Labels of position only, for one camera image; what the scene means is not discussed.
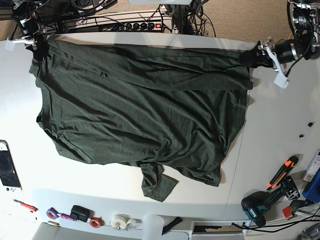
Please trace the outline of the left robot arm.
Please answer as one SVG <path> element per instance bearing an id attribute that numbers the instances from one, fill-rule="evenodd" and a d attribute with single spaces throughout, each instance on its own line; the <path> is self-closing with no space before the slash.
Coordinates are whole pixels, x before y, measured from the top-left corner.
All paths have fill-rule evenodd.
<path id="1" fill-rule="evenodd" d="M 286 13 L 292 36 L 278 42 L 273 42 L 271 37 L 266 42 L 257 42 L 253 49 L 240 55 L 239 62 L 242 65 L 278 70 L 272 56 L 276 57 L 280 65 L 320 57 L 320 2 L 288 0 Z"/>

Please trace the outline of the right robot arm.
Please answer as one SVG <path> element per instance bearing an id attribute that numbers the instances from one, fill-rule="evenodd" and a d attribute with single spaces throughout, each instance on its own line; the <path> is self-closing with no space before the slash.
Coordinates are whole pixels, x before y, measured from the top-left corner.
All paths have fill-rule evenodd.
<path id="1" fill-rule="evenodd" d="M 12 51 L 17 44 L 23 44 L 25 48 L 33 53 L 33 58 L 38 62 L 44 60 L 46 55 L 45 34 L 47 26 L 37 13 L 38 8 L 46 5 L 46 0 L 14 0 L 12 6 L 11 20 L 16 23 L 22 36 L 14 38 L 12 35 L 6 40 L 5 48 Z"/>

